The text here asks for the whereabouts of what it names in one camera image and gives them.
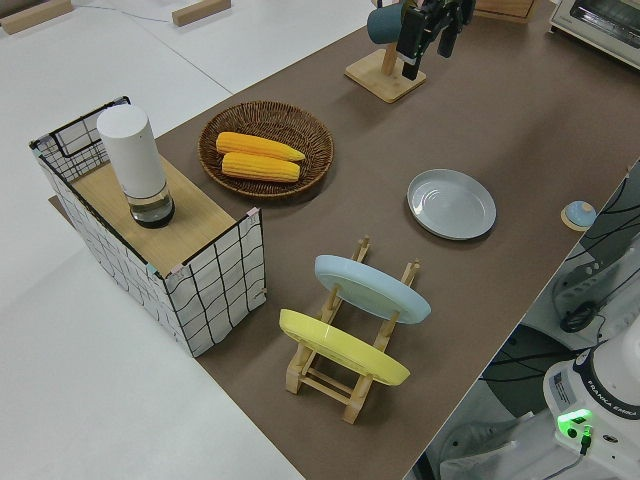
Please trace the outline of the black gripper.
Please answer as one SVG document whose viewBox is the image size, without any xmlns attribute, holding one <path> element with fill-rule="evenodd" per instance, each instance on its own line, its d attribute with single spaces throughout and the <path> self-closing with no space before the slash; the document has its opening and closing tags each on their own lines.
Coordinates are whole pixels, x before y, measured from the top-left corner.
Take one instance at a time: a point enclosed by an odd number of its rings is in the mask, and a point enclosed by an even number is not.
<svg viewBox="0 0 640 480">
<path fill-rule="evenodd" d="M 402 76 L 415 80 L 424 52 L 421 45 L 428 25 L 444 25 L 440 35 L 438 54 L 451 56 L 459 26 L 468 25 L 475 10 L 475 0 L 461 1 L 406 1 L 397 41 L 397 53 L 404 65 Z"/>
</svg>

